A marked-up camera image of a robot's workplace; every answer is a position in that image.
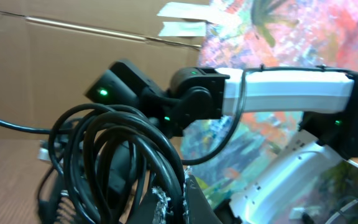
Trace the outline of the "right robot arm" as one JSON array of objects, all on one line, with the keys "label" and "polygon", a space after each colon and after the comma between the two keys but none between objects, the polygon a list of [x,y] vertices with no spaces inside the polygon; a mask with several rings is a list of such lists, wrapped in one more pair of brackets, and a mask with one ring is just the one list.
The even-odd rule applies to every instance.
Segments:
[{"label": "right robot arm", "polygon": [[358,72],[335,67],[183,68],[161,90],[128,60],[115,62],[86,97],[133,106],[156,118],[168,137],[192,122],[223,115],[301,111],[299,131],[231,210],[246,223],[266,223],[301,183],[358,157]]}]

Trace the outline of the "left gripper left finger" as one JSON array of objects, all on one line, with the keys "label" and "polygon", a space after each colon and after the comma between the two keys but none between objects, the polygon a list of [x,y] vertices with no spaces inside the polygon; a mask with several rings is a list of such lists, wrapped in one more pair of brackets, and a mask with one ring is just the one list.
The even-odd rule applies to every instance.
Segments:
[{"label": "left gripper left finger", "polygon": [[148,189],[139,208],[129,217],[127,224],[166,224],[170,197],[156,186]]}]

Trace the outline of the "colourful painted backdrop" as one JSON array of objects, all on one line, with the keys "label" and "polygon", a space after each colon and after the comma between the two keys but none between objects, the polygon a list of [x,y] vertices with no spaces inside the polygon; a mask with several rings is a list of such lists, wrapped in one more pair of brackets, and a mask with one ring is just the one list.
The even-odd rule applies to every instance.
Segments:
[{"label": "colourful painted backdrop", "polygon": [[[213,1],[241,19],[209,25],[198,63],[358,70],[358,1]],[[226,147],[191,171],[222,222],[358,223],[358,158],[300,129],[300,111],[245,112]]]}]

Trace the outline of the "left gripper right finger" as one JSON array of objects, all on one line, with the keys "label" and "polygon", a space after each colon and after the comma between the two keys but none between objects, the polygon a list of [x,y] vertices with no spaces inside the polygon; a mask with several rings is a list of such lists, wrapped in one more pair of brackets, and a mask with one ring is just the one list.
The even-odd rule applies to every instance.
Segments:
[{"label": "left gripper right finger", "polygon": [[221,224],[210,207],[203,191],[192,175],[190,166],[185,168],[183,184],[183,219],[185,224]]}]

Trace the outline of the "cardboard box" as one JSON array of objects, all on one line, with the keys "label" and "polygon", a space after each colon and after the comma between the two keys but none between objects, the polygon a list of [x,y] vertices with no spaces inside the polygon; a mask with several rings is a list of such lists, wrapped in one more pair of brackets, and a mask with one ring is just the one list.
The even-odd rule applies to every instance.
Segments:
[{"label": "cardboard box", "polygon": [[113,62],[160,87],[196,65],[201,37],[161,37],[159,0],[0,0],[0,119],[50,128]]}]

